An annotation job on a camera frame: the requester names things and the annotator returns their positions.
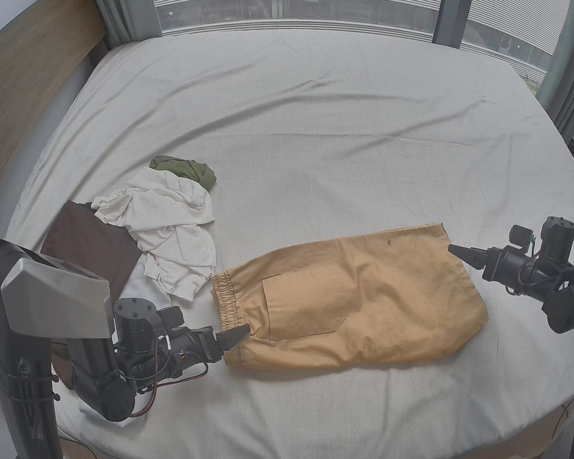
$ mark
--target tan shorts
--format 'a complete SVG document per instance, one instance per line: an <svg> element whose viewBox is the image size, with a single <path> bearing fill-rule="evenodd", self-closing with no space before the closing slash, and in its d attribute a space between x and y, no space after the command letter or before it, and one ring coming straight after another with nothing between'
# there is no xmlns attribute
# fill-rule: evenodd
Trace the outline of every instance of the tan shorts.
<svg viewBox="0 0 574 459"><path fill-rule="evenodd" d="M222 330L251 325L225 354L258 369L440 359L487 322L442 225L296 245L213 276Z"/></svg>

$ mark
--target pocket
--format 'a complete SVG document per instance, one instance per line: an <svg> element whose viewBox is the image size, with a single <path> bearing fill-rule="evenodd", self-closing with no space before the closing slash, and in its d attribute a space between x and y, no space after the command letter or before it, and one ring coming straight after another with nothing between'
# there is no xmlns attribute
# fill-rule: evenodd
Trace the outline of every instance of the pocket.
<svg viewBox="0 0 574 459"><path fill-rule="evenodd" d="M339 267L314 267L262 280L270 340L335 332L351 309L350 277Z"/></svg>

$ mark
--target mattress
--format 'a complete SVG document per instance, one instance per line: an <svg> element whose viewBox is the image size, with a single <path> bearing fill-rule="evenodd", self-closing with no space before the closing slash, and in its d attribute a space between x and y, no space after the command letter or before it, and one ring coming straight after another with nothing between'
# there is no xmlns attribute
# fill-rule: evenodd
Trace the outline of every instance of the mattress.
<svg viewBox="0 0 574 459"><path fill-rule="evenodd" d="M574 161L507 63L275 29L111 51L43 151L7 238L38 248L68 199L123 187L157 154L215 171L206 227L217 271L287 245L431 222L482 248L504 246L513 224L539 233L548 215L574 222ZM441 361L333 371L220 362L160 389L126 428L80 413L59 383L57 421L122 459L436 459L501 441L574 395L574 331L555 334L539 302L467 271L489 322ZM210 284L173 303L188 326L220 330Z"/></svg>

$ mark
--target gray curtain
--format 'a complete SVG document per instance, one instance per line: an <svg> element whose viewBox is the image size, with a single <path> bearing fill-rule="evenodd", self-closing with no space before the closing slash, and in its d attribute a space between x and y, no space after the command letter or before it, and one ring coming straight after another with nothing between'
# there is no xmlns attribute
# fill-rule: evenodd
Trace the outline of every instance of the gray curtain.
<svg viewBox="0 0 574 459"><path fill-rule="evenodd" d="M107 26L107 47L161 37L153 0L96 0Z"/></svg>
<svg viewBox="0 0 574 459"><path fill-rule="evenodd" d="M566 141L574 128L574 0L536 98Z"/></svg>

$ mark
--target headboard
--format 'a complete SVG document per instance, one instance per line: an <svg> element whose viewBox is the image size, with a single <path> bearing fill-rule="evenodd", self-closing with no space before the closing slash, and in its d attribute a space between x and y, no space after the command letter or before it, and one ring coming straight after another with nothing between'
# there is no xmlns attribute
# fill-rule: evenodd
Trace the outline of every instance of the headboard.
<svg viewBox="0 0 574 459"><path fill-rule="evenodd" d="M95 0L38 0L0 31L0 178L23 135L107 29Z"/></svg>

